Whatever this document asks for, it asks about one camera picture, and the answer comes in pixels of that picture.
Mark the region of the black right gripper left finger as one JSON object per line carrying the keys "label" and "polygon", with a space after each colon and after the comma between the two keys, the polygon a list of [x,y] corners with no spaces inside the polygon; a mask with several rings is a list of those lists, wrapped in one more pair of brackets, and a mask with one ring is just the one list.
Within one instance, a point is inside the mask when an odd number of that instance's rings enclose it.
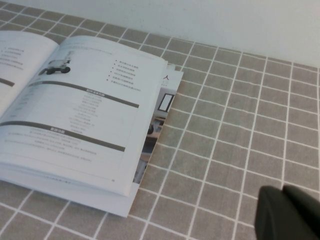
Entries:
{"label": "black right gripper left finger", "polygon": [[259,189],[254,220],[258,240],[318,240],[320,227],[310,227],[282,189]]}

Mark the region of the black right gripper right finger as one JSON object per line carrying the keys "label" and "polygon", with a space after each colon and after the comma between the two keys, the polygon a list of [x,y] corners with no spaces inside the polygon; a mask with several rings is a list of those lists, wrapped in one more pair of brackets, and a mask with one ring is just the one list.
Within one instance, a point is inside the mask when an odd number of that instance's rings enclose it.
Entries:
{"label": "black right gripper right finger", "polygon": [[282,192],[310,227],[320,226],[320,202],[317,199],[292,185],[284,185]]}

